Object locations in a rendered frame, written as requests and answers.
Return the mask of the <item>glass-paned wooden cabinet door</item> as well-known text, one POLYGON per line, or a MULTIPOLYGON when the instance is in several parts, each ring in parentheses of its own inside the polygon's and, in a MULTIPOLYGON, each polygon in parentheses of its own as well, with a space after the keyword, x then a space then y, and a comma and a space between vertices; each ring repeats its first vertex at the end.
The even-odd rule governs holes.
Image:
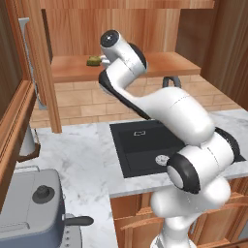
POLYGON ((0 212, 34 104, 16 0, 0 0, 0 212))

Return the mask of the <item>grey toaster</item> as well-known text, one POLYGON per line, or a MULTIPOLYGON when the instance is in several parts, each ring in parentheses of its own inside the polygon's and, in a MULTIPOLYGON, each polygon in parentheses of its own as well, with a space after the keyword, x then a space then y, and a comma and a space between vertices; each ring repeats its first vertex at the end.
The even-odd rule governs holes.
POLYGON ((0 212, 0 248, 82 248, 80 226, 93 223, 66 212, 56 170, 17 172, 0 212))

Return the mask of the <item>green and yellow sponge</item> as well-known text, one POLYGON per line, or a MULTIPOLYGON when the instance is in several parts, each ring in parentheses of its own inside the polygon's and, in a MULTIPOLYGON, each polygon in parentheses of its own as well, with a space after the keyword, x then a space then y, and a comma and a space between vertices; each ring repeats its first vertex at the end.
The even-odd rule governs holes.
POLYGON ((87 66, 100 66, 101 58, 99 56, 89 56, 86 61, 87 66))

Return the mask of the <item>wooden base cupboard door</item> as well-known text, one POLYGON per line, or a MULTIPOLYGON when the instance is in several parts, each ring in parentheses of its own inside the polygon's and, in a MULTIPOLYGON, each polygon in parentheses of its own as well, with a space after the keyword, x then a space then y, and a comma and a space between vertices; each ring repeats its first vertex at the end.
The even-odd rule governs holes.
POLYGON ((163 227, 150 205, 151 193, 110 200, 118 248, 150 248, 163 227))
POLYGON ((202 214, 189 230, 197 248, 248 248, 248 176, 232 179, 223 207, 202 214))

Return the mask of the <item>black tap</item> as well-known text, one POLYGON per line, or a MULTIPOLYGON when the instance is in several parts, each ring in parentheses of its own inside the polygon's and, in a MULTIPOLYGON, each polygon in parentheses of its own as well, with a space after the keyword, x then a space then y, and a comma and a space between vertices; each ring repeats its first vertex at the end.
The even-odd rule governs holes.
POLYGON ((170 82, 173 83, 174 87, 181 87, 181 81, 179 77, 163 77, 163 87, 168 87, 170 82))

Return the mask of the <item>white roll on wooden stand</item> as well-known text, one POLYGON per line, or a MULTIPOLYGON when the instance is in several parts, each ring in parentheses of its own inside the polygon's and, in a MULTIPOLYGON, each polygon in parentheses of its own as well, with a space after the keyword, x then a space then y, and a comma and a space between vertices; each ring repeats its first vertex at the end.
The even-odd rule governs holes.
POLYGON ((40 143, 34 140, 30 126, 27 126, 17 160, 21 163, 37 158, 40 155, 40 149, 40 143))

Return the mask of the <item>open wooden wall cabinet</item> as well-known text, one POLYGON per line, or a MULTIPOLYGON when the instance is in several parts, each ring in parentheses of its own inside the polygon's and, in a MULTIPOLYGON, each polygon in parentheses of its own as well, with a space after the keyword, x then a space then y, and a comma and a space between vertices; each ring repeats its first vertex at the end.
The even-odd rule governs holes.
POLYGON ((175 52, 183 9, 211 9, 215 0, 40 0, 51 42, 53 81, 96 80, 103 70, 86 60, 99 55, 100 37, 119 31, 148 61, 148 78, 194 75, 201 68, 175 52))

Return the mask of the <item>black sink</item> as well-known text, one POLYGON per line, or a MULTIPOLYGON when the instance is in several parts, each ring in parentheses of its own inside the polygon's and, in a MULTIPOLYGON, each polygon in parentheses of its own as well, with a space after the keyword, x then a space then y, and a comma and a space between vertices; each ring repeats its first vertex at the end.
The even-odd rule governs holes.
POLYGON ((156 157, 182 149, 185 144, 157 120, 110 124, 110 130, 125 178, 166 172, 156 157))

